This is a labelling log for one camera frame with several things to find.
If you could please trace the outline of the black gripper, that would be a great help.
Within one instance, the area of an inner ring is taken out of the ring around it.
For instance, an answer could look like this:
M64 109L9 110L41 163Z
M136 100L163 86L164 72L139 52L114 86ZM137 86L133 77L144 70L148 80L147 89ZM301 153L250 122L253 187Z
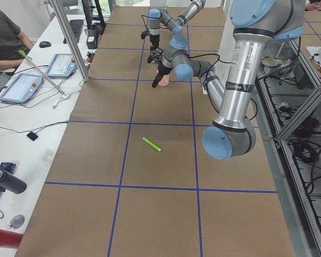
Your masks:
M150 47L150 56L149 58L152 61L155 61L157 58L160 58L163 54L163 50L159 47L159 41L160 41L160 35L151 35L150 34L150 42L151 42L151 47Z
M152 82L152 88L156 88L159 85L159 83L161 82L163 76L169 75L170 72L172 71L172 69L173 69L173 65L172 64L166 64L165 65L163 63L159 63L158 64L158 68L157 68L158 73L157 73L155 79Z

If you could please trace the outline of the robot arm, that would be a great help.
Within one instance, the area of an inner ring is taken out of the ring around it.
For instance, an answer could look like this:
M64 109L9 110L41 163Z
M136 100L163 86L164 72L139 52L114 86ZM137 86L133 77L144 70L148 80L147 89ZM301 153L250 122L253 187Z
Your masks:
M166 9L151 9L146 30L151 42L148 60L158 63L153 87L171 72L180 81L199 78L218 113L212 126L203 132L202 145L210 157L225 160L253 149L256 134L246 111L264 49L271 42L286 42L301 36L305 1L232 3L230 20L235 46L225 83L215 74L211 63L189 57L188 42L181 35L183 26L204 6L205 1L192 1L175 18Z
M149 10L147 16L149 25L146 25L146 30L141 33L141 39L148 36L151 43L148 63L157 63L163 53L163 50L159 47L161 24L173 35L179 35L184 25L204 8L205 3L205 0L191 1L190 5L175 18L170 16L166 8Z

